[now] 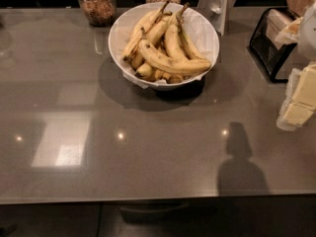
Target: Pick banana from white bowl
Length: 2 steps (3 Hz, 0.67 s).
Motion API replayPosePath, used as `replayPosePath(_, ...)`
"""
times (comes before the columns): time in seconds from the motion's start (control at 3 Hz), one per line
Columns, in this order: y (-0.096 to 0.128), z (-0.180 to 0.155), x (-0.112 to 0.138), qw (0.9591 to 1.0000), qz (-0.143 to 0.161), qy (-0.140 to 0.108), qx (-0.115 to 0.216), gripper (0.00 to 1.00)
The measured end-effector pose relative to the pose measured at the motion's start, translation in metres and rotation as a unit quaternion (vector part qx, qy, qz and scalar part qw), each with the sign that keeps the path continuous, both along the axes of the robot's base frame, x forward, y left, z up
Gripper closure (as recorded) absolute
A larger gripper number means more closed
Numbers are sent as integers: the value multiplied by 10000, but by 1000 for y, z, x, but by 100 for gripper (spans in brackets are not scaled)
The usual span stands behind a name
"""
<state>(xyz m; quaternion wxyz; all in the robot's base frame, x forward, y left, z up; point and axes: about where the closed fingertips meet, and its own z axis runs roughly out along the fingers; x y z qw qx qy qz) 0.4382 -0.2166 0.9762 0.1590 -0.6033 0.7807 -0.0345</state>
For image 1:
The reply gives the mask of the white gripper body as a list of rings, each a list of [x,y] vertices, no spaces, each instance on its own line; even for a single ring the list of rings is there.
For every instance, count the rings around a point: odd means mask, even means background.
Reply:
[[[298,52],[310,61],[316,60],[316,2],[306,10],[300,24]]]

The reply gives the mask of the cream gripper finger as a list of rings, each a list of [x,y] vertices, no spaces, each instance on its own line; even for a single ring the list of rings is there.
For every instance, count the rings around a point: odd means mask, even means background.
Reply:
[[[314,110],[299,103],[283,103],[276,119],[276,126],[285,131],[295,131],[302,127],[314,113]]]
[[[302,70],[293,68],[287,82],[286,96],[294,103],[316,108],[316,63]]]

